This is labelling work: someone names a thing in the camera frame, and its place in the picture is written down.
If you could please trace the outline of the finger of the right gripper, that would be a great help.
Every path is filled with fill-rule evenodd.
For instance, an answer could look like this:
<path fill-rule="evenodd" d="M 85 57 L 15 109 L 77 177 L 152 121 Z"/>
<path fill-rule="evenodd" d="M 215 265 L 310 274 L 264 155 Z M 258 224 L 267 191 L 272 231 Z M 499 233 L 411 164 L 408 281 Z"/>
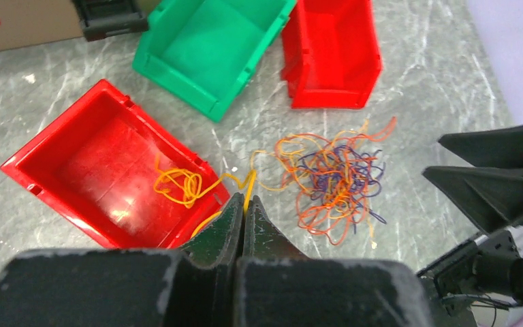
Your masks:
<path fill-rule="evenodd" d="M 445 134 L 438 143 L 475 167 L 523 168 L 523 125 Z"/>
<path fill-rule="evenodd" d="M 430 166 L 423 176 L 484 234 L 523 225 L 523 168 Z"/>

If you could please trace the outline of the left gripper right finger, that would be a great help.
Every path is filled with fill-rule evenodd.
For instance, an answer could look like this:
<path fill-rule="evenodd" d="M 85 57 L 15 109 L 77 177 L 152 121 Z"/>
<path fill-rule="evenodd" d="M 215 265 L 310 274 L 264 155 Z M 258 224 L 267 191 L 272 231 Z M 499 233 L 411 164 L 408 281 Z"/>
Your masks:
<path fill-rule="evenodd" d="M 236 264 L 234 326 L 434 326 L 421 281 L 391 260 L 261 258 L 253 241 L 267 221 L 254 196 Z"/>

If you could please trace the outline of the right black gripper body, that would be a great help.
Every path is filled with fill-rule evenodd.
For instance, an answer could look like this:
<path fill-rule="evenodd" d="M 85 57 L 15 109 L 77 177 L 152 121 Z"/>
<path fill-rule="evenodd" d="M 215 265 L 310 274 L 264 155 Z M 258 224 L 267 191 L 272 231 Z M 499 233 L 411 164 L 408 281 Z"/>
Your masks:
<path fill-rule="evenodd" d="M 523 308 L 523 253 L 509 228 L 476 234 L 421 269 L 435 326 L 476 326 L 474 304 Z"/>

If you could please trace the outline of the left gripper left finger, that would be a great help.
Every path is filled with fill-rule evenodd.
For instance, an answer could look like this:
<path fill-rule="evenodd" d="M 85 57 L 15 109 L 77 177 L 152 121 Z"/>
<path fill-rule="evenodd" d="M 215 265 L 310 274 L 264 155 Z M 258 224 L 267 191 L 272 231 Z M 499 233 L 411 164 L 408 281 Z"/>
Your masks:
<path fill-rule="evenodd" d="M 244 196 L 178 249 L 32 249 L 0 272 L 0 326 L 231 326 Z"/>

